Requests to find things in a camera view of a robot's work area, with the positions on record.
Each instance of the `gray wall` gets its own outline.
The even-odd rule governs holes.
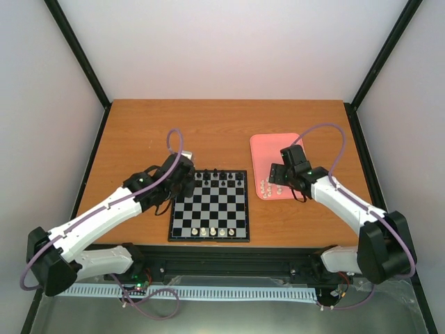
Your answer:
[[[445,333],[444,13],[444,1],[423,2],[359,108],[388,207],[408,219],[440,333]]]
[[[406,0],[60,0],[110,98],[340,99]]]
[[[0,332],[13,334],[34,296],[18,283],[27,234],[69,218],[102,108],[43,1],[1,2],[0,45]]]

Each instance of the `chessboard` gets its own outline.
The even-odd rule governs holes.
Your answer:
[[[193,197],[172,203],[168,241],[249,241],[245,170],[197,170]]]

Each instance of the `pink tray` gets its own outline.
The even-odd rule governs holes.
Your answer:
[[[261,193],[261,180],[264,180],[267,193],[268,185],[266,179],[269,176],[270,165],[283,164],[280,150],[290,146],[297,138],[297,134],[255,134],[250,138],[255,189],[257,190],[258,197],[262,200],[286,200],[293,198],[289,187],[282,186],[282,192],[278,195],[277,186],[274,184],[270,185],[270,187],[272,187],[272,196],[263,198],[263,194]],[[298,141],[298,145],[301,145],[304,150],[301,140]],[[298,198],[302,198],[301,193],[296,191],[295,194]]]

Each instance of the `wooden table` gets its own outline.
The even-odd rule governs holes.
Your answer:
[[[348,144],[336,177],[369,201],[342,101],[325,100],[115,100],[92,166],[79,214],[105,199],[131,174],[162,164],[168,155],[167,132],[178,127],[185,150],[195,155],[197,169],[246,169],[249,184],[250,243],[169,243],[170,215],[155,217],[154,209],[105,234],[104,244],[219,245],[271,247],[352,246],[354,232],[337,216],[313,200],[265,201],[253,182],[250,137],[254,134],[296,132],[321,122],[334,122],[346,131]],[[174,138],[173,147],[178,148]],[[340,133],[317,129],[304,139],[313,167],[330,168],[341,147]]]

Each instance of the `gray floor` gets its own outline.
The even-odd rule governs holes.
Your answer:
[[[350,289],[339,305],[366,297]],[[166,315],[173,301],[150,301],[143,308]],[[306,303],[192,302],[166,321],[144,318],[117,299],[45,297],[33,334],[145,333],[427,333],[414,292],[406,282],[379,285],[373,299],[349,311],[320,311]]]

